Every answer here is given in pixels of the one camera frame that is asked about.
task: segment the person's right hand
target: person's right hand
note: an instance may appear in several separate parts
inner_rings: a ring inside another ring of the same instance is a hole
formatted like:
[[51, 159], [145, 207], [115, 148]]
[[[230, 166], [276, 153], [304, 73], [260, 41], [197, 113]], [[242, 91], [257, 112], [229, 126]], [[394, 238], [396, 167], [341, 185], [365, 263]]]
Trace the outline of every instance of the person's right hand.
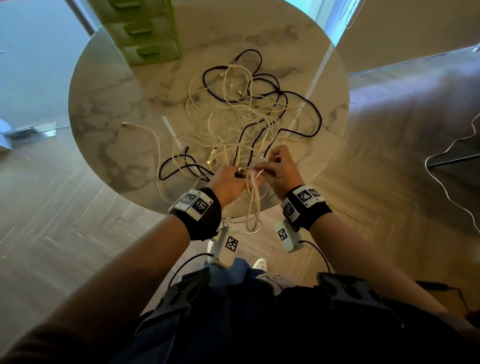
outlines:
[[285, 200], [292, 188], [305, 184], [286, 145], [273, 148], [268, 160], [269, 162], [255, 164], [253, 168], [264, 170], [262, 176], [272, 186], [280, 200]]

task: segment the wooden floor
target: wooden floor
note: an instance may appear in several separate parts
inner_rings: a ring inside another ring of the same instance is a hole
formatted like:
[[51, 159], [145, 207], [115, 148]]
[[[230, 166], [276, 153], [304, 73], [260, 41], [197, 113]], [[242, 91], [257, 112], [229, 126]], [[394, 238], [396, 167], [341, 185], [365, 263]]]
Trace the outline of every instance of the wooden floor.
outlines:
[[[469, 123], [480, 112], [480, 52], [394, 65], [349, 80], [343, 144], [313, 185], [350, 227], [412, 278], [460, 287], [470, 306], [479, 308], [480, 235], [469, 216], [447, 201], [423, 161], [470, 133]], [[451, 155], [478, 152], [479, 146], [476, 137]], [[3, 352], [162, 216], [106, 187], [68, 129], [0, 159]], [[480, 160], [435, 173], [480, 219]], [[320, 256], [310, 248], [284, 253], [271, 228], [279, 219], [278, 208], [262, 213], [264, 228], [245, 235], [238, 256], [250, 263], [266, 258], [269, 271], [313, 285], [315, 272], [324, 269]], [[205, 243], [193, 242], [177, 266], [204, 251]], [[190, 263], [185, 272], [201, 263]]]

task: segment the round table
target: round table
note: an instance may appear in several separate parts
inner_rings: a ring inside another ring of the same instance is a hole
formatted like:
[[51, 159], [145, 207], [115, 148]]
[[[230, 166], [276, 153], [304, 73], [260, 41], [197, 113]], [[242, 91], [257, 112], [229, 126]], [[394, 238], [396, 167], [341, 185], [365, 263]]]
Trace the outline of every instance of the round table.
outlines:
[[[348, 117], [347, 75], [323, 30], [283, 0], [173, 0], [172, 5], [181, 59], [130, 68], [104, 29], [95, 33], [82, 52], [70, 84], [69, 115], [73, 136], [88, 165], [123, 197], [168, 213], [168, 207], [196, 179], [177, 173], [158, 181], [154, 137], [143, 128], [122, 128], [121, 123], [152, 129], [160, 141], [163, 162], [172, 155], [173, 138], [194, 131], [185, 111], [190, 80], [196, 77], [200, 82], [198, 76], [206, 69], [229, 64], [243, 50], [253, 48], [263, 56], [261, 72], [275, 75], [281, 89], [309, 99], [323, 117], [315, 137], [286, 142], [309, 183], [333, 157]], [[206, 92], [198, 101], [202, 107], [218, 102]], [[184, 147], [174, 146], [178, 151]], [[189, 154], [206, 166], [210, 152], [197, 147]], [[165, 173], [173, 170], [172, 164]], [[156, 183], [169, 201], [160, 196]], [[278, 203], [268, 194], [261, 207]], [[247, 199], [241, 196], [225, 208], [223, 216], [244, 216], [247, 207]]]

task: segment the black wrist strap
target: black wrist strap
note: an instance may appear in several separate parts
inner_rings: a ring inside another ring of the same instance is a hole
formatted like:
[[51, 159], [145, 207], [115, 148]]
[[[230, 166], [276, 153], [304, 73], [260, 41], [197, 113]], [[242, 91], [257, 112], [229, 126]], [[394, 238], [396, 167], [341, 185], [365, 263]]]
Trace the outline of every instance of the black wrist strap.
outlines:
[[169, 209], [185, 224], [191, 240], [207, 240], [217, 235], [222, 221], [222, 207], [208, 187], [190, 190]]
[[283, 215], [295, 231], [300, 228], [310, 230], [320, 216], [332, 212], [325, 199], [310, 186], [292, 188], [281, 206]]

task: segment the hand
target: hand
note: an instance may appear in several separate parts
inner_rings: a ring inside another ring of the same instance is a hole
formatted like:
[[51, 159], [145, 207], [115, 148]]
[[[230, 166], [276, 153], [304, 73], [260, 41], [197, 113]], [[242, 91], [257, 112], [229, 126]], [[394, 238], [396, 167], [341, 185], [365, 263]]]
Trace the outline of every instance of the hand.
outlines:
[[[235, 201], [247, 187], [247, 180], [245, 178], [235, 177], [237, 170], [238, 167], [221, 166], [207, 185], [207, 187], [215, 193], [222, 209]], [[258, 186], [262, 183], [262, 180], [261, 178], [256, 180]]]
[[272, 186], [280, 200], [285, 200], [292, 188], [305, 184], [287, 146], [273, 148], [268, 155], [268, 160], [269, 162], [255, 164], [253, 168], [265, 170], [262, 176]]

